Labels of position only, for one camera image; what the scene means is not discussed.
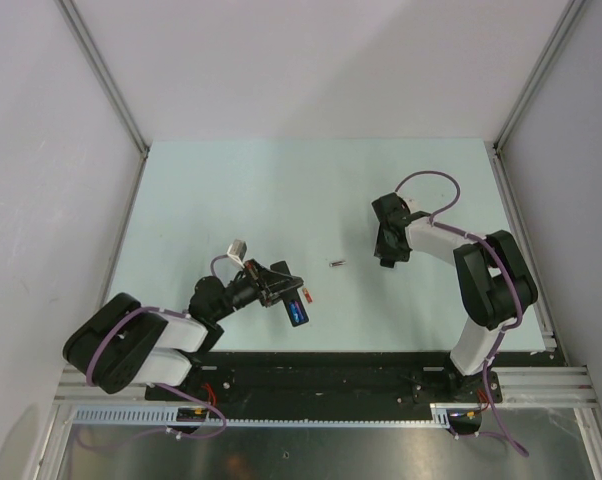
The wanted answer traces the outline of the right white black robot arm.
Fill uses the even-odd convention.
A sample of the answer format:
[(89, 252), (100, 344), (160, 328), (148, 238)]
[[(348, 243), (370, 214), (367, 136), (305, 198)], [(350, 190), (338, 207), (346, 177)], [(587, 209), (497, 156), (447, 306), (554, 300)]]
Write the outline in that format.
[(379, 222), (374, 256), (385, 268), (406, 263), (414, 252), (455, 268), (468, 319), (439, 371), (413, 376), (413, 398), (421, 403), (469, 402), (489, 378), (507, 331), (519, 327), (538, 289), (513, 235), (499, 230), (480, 236), (412, 211), (398, 194), (372, 202)]

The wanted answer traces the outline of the purple blue battery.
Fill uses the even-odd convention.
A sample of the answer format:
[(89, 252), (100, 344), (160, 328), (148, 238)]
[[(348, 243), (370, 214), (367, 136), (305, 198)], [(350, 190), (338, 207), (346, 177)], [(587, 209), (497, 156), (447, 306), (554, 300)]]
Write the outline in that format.
[(293, 325), (300, 325), (304, 320), (302, 313), (299, 311), (295, 303), (290, 303), (288, 305), (288, 312), (290, 313), (291, 322)]

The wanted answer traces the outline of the black remote control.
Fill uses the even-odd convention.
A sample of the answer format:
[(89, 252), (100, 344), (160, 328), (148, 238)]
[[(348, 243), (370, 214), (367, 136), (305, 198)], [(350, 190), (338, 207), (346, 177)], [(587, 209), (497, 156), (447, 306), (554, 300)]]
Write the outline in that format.
[[(282, 274), (282, 275), (285, 275), (287, 277), (292, 277), (292, 274), (291, 274), (291, 272), (289, 270), (289, 267), (288, 267), (287, 263), (284, 260), (278, 261), (278, 262), (276, 262), (274, 264), (271, 264), (270, 265), (270, 269), (272, 271), (278, 273), (278, 274)], [(292, 322), (291, 322), (290, 313), (288, 312), (288, 305), (290, 303), (296, 303), (296, 302), (298, 302), (299, 304), (302, 304), (303, 307), (304, 307), (304, 309), (305, 309), (305, 306), (303, 304), (302, 298), (301, 298), (301, 296), (299, 294), (299, 291), (303, 287), (304, 287), (303, 280), (300, 277), (297, 277), (296, 278), (296, 286), (288, 288), (286, 291), (284, 291), (280, 295), (280, 300), (281, 300), (281, 302), (282, 302), (282, 304), (283, 304), (283, 306), (285, 308), (285, 311), (286, 311), (286, 313), (288, 315), (288, 318), (290, 320), (290, 324), (291, 324), (292, 327), (300, 327), (302, 325), (308, 324), (309, 321), (310, 321), (310, 319), (309, 319), (309, 321), (307, 323), (303, 323), (303, 324), (300, 324), (300, 325), (293, 325)]]

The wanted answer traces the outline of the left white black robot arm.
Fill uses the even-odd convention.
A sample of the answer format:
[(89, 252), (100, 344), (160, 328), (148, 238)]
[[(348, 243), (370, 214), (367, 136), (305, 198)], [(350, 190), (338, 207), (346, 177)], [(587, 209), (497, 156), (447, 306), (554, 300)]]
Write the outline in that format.
[(132, 295), (112, 297), (66, 341), (62, 356), (86, 383), (113, 395), (133, 383), (165, 384), (178, 398), (202, 387), (194, 362), (216, 345), (220, 322), (252, 303), (284, 306), (294, 327), (309, 322), (299, 296), (304, 280), (287, 263), (248, 260), (228, 283), (209, 275), (194, 286), (185, 312), (143, 306)]

